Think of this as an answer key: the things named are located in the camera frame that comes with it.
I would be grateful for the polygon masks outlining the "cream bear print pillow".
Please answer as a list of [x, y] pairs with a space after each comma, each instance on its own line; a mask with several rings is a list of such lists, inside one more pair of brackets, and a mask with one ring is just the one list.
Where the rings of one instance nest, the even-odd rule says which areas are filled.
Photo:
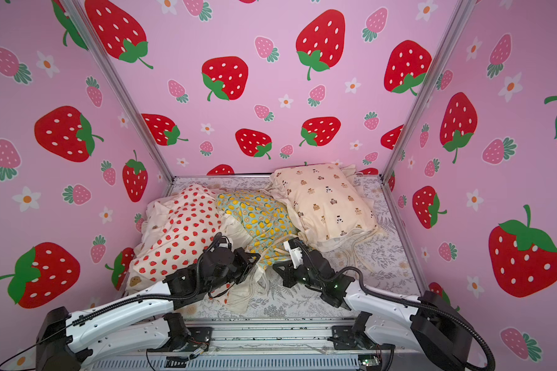
[[[142, 224], [142, 242], [129, 264], [126, 293], [147, 289], [167, 275], [195, 264], [219, 232], [230, 237], [233, 248], [253, 241], [246, 229], [232, 216], [218, 210], [216, 193], [198, 185], [181, 193], [151, 202]], [[246, 281], [224, 284], [204, 300], [179, 309], [187, 318], [254, 315], [270, 303], [269, 282], [255, 281], [255, 268]]]

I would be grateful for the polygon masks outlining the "red strawberry print pillow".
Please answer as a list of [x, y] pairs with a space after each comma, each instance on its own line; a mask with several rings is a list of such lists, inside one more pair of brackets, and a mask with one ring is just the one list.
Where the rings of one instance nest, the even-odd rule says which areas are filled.
[[142, 239], [128, 264], [127, 294], [140, 292], [196, 263], [220, 231], [216, 204], [220, 193], [195, 183], [147, 206]]

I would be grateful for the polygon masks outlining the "yellow lemon print pillow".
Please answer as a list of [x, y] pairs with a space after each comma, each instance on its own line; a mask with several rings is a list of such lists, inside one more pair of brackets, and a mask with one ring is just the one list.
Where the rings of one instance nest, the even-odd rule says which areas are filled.
[[217, 195], [216, 204], [221, 232], [231, 238], [235, 247], [260, 255], [260, 274], [289, 258], [283, 242], [297, 237], [299, 230], [283, 203], [262, 191], [234, 190]]

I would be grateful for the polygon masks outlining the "beige animal print pillow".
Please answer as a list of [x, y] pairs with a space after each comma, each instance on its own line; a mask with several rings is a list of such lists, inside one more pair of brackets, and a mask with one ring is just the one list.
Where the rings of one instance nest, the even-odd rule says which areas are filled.
[[316, 164], [281, 168], [266, 192], [286, 206], [303, 242], [321, 252], [385, 236], [373, 203], [354, 185], [356, 168]]

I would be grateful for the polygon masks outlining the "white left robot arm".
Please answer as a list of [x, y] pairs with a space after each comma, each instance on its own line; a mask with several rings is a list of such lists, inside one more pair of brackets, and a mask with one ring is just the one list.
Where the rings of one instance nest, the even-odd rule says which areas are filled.
[[178, 309], [243, 282], [260, 254], [232, 248], [225, 237], [196, 263], [125, 298], [83, 311], [50, 311], [37, 336], [38, 370], [80, 370], [136, 350], [173, 352], [195, 343]]

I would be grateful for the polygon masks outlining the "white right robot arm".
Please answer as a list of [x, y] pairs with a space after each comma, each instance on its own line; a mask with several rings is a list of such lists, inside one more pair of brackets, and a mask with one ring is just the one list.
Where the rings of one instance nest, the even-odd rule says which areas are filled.
[[473, 342], [473, 327], [438, 294], [396, 295], [365, 285], [355, 267], [332, 269], [318, 250], [298, 238], [283, 243], [290, 259], [273, 270], [291, 288], [301, 284], [338, 309], [358, 312], [352, 329], [356, 346], [392, 344], [422, 352], [442, 370], [465, 370]]

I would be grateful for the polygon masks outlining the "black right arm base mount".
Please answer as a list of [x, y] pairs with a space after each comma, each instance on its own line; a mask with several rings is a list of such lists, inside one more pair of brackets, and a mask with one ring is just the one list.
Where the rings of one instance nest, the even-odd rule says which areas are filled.
[[333, 326], [332, 336], [327, 340], [334, 344], [336, 350], [394, 350], [394, 344], [374, 342], [365, 332], [366, 325], [372, 314], [361, 312], [352, 326]]

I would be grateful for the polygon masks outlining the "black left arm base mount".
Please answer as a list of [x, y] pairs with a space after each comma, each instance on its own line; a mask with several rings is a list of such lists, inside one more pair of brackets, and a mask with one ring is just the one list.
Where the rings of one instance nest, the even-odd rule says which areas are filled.
[[162, 317], [168, 325], [168, 340], [162, 346], [155, 348], [155, 352], [194, 352], [204, 347], [208, 350], [212, 337], [212, 327], [187, 327], [184, 318], [179, 313], [170, 313]]

